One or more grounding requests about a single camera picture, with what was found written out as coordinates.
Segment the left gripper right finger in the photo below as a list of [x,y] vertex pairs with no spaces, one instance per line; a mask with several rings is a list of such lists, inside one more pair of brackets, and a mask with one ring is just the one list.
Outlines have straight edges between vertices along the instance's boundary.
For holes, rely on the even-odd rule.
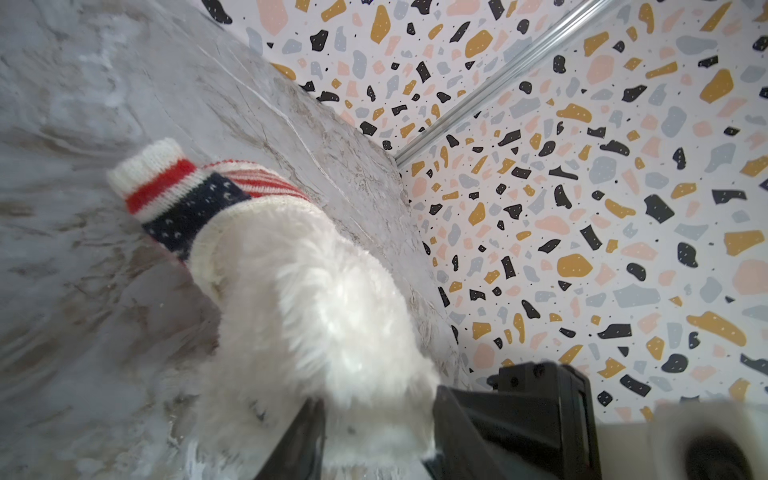
[[505,479],[454,390],[439,386],[433,405],[436,455],[423,465],[435,480]]

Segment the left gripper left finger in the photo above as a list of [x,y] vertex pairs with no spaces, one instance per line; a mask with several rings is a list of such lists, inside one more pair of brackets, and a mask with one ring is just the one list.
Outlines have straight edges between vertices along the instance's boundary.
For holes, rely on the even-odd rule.
[[255,480],[320,480],[326,414],[321,399],[307,399]]

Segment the red white striped sweater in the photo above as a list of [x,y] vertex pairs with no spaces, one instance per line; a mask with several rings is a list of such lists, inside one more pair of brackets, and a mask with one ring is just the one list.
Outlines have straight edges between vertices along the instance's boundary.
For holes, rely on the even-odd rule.
[[310,200],[256,162],[224,160],[198,166],[171,138],[121,161],[107,179],[150,238],[182,263],[188,262],[202,229],[234,205],[273,198]]

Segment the white teddy bear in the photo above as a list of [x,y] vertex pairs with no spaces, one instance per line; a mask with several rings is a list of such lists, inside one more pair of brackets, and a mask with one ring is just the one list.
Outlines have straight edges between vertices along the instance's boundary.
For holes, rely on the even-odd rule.
[[440,378],[406,301],[321,209],[292,197],[228,208],[189,266],[221,314],[196,402],[200,448],[219,472],[254,476],[309,398],[325,404],[328,466],[434,457]]

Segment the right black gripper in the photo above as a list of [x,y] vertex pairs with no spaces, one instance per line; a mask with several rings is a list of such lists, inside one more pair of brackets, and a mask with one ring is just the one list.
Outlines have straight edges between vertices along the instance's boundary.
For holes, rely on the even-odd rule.
[[569,365],[503,367],[489,392],[454,389],[505,479],[602,476],[589,380]]

